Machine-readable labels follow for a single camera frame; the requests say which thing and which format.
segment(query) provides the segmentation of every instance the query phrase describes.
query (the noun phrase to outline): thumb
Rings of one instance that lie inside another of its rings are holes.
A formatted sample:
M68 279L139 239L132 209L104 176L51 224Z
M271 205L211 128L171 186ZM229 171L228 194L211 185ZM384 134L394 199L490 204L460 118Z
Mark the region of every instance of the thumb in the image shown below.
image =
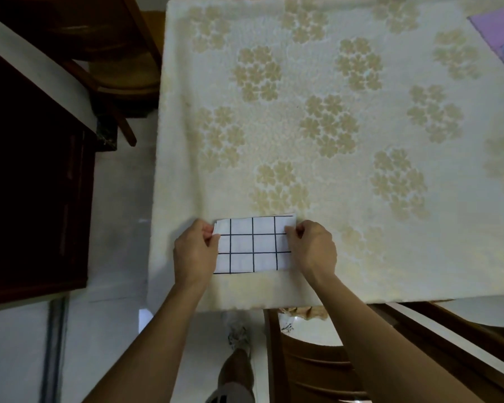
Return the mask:
M214 249L218 253L218 242L220 241L220 235L213 235L209 240L209 249Z
M297 235L295 228L292 226L286 226L284 230L286 232L286 235L288 236L289 249L291 249L297 244L296 242L297 240L299 240L299 236Z

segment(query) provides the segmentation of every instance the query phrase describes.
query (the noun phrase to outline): table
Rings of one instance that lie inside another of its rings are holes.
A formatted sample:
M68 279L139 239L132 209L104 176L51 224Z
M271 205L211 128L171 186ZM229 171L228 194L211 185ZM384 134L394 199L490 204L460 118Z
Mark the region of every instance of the table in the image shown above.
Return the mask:
M501 5L171 0L151 310L195 216L293 211L366 303L504 294L504 65L466 19ZM314 304L275 271L217 275L198 309Z

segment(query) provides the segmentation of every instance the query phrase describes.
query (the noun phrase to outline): person's right arm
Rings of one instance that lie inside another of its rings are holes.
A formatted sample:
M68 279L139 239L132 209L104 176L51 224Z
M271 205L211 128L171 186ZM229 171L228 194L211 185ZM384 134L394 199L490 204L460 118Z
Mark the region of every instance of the person's right arm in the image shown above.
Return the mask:
M286 233L295 264L328 311L374 403L482 402L343 285L334 274L329 231L306 220Z

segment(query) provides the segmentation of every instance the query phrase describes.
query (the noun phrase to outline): gray shorts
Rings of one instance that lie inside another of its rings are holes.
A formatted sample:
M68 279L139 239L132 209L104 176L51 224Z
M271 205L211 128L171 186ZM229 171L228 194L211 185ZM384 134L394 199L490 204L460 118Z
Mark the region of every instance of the gray shorts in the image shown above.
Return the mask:
M254 395L239 383L222 385L209 397L206 403L254 403Z

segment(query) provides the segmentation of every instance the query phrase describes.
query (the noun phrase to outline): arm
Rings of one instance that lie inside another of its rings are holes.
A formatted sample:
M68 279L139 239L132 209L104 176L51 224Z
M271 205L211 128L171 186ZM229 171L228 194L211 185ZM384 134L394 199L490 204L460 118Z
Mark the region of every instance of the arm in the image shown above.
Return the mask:
M336 246L322 225L304 221L286 232L296 265L323 302L372 401L482 403L343 285L334 274Z
M84 403L169 402L196 306L216 265L220 235L196 219L175 241L175 285L148 326Z

